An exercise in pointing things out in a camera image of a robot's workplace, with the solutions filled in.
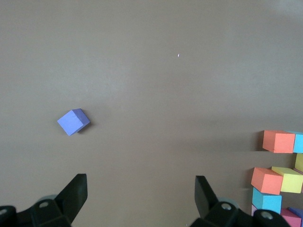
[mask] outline cyan block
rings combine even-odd
[[[294,153],[303,153],[303,132],[288,131],[295,134],[294,139]]]
[[[81,109],[71,110],[58,120],[60,126],[69,136],[75,134],[76,132],[79,132],[89,122],[89,119]]]
[[[303,219],[303,210],[298,209],[298,208],[293,208],[293,207],[289,207],[288,209],[292,213],[294,213],[296,216],[298,216],[299,218],[301,218],[301,220]]]
[[[253,188],[252,204],[257,209],[272,210],[280,214],[282,206],[282,196],[261,193],[256,188]]]

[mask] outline red-orange block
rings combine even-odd
[[[283,176],[271,169],[254,168],[251,185],[262,193],[279,195],[282,187]]]
[[[273,153],[293,153],[294,139],[294,133],[265,130],[263,148]]]

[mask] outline yellow cube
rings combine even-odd
[[[282,192],[301,193],[303,184],[303,175],[284,167],[271,167],[273,171],[283,176]]]
[[[297,154],[297,158],[295,159],[295,166],[297,170],[303,172],[303,154]]]

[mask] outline gray floor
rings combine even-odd
[[[303,131],[302,88],[300,0],[2,0],[0,204],[87,173],[74,227],[185,227],[205,175],[249,212],[252,168],[294,165],[259,132]]]

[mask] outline screw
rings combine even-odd
[[[269,219],[269,220],[271,220],[271,219],[274,218],[274,217],[273,217],[270,213],[268,213],[267,211],[262,211],[262,212],[261,212],[261,216],[262,216],[263,218]]]
[[[43,208],[43,207],[47,207],[48,206],[48,202],[43,202],[39,205],[39,208]]]
[[[227,204],[227,203],[222,203],[221,207],[224,210],[231,210],[232,209],[232,207],[229,204]]]
[[[5,214],[7,211],[7,209],[0,210],[0,215]]]

